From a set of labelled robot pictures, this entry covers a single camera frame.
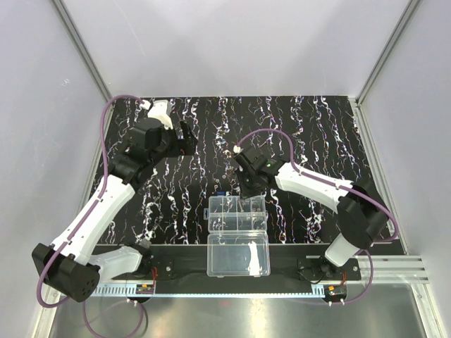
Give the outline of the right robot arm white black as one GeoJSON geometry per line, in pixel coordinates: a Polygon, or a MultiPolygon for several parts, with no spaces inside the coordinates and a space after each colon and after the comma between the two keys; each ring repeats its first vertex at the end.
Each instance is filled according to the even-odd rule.
{"type": "Polygon", "coordinates": [[[235,146],[233,159],[242,198],[279,189],[299,194],[338,215],[339,235],[326,249],[324,258],[342,267],[359,251],[376,242],[389,221],[389,211],[375,185],[369,181],[333,179],[282,159],[269,159],[253,147],[235,146]]]}

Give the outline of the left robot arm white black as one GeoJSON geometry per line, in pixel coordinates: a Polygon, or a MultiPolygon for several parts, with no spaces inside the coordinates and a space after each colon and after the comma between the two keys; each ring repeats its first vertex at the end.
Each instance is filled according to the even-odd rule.
{"type": "Polygon", "coordinates": [[[50,307],[42,298],[43,284],[81,303],[102,282],[126,273],[145,277],[152,271],[152,253],[146,244],[124,244],[98,255],[93,251],[160,161],[194,155],[197,138],[184,120],[180,127],[182,137],[177,136],[169,117],[141,119],[128,131],[97,192],[74,221],[50,245],[39,243],[33,249],[32,260],[39,274],[37,299],[43,307],[50,307]]]}

